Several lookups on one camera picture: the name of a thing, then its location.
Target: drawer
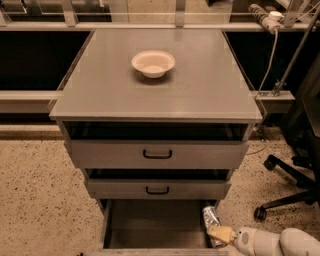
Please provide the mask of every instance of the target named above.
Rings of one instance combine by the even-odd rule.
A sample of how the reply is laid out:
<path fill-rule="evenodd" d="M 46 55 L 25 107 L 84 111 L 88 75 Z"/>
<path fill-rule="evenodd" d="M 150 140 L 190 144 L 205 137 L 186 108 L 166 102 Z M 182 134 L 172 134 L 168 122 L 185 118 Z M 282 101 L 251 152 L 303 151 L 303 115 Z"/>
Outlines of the drawer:
<path fill-rule="evenodd" d="M 237 169 L 249 142 L 71 140 L 77 168 Z"/>
<path fill-rule="evenodd" d="M 202 209 L 208 205 L 203 200 L 108 200 L 104 249 L 92 256 L 228 255 L 212 249 L 206 235 Z"/>
<path fill-rule="evenodd" d="M 222 200 L 231 186 L 225 180 L 88 179 L 85 183 L 96 199 Z"/>

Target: chair wheel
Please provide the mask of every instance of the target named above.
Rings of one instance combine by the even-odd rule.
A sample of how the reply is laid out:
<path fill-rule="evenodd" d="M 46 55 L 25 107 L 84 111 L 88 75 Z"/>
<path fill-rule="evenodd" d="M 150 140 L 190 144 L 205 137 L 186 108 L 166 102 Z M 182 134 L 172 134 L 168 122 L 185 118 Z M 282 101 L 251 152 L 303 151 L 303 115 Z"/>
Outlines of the chair wheel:
<path fill-rule="evenodd" d="M 274 163 L 272 163 L 270 160 L 266 160 L 263 163 L 264 167 L 266 167 L 269 171 L 273 170 L 274 167 L 276 167 L 276 165 Z"/>
<path fill-rule="evenodd" d="M 257 207 L 254 211 L 254 219 L 257 222 L 264 221 L 267 218 L 267 212 L 263 207 Z"/>

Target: drawer cabinet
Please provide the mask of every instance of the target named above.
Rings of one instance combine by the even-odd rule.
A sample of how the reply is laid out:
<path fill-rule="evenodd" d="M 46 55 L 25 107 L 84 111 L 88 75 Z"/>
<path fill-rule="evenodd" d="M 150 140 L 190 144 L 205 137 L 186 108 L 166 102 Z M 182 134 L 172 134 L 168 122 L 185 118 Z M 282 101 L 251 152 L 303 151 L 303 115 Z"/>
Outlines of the drawer cabinet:
<path fill-rule="evenodd" d="M 223 199 L 232 170 L 87 170 L 85 185 L 96 199 Z"/>
<path fill-rule="evenodd" d="M 226 197 L 262 120 L 223 32 L 97 29 L 92 38 L 50 116 L 104 212 L 110 250 L 101 253 L 215 255 L 201 250 L 210 245 L 201 209 Z M 144 78 L 130 63 L 141 49 L 169 52 L 174 69 Z"/>
<path fill-rule="evenodd" d="M 77 168 L 230 169 L 238 168 L 248 142 L 71 140 Z"/>

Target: white bowl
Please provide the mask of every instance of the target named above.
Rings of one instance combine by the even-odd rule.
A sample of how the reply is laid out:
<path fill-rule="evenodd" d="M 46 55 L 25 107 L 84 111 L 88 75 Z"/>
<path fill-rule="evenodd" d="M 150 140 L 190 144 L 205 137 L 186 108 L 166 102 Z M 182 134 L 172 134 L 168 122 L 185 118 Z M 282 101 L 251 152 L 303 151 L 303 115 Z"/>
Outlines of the white bowl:
<path fill-rule="evenodd" d="M 134 56 L 131 63 L 144 76 L 158 78 L 174 67 L 175 59 L 167 52 L 146 51 Z"/>

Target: drawer front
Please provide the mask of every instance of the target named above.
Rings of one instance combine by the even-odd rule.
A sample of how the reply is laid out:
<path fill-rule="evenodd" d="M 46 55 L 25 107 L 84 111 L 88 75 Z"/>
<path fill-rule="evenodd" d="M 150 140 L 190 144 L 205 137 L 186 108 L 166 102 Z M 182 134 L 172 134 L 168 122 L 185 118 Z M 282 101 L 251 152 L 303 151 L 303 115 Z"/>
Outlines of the drawer front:
<path fill-rule="evenodd" d="M 87 190 L 96 199 L 224 199 L 229 181 L 190 180 L 95 180 L 86 181 Z"/>
<path fill-rule="evenodd" d="M 249 142 L 81 141 L 67 146 L 77 168 L 237 169 Z"/>

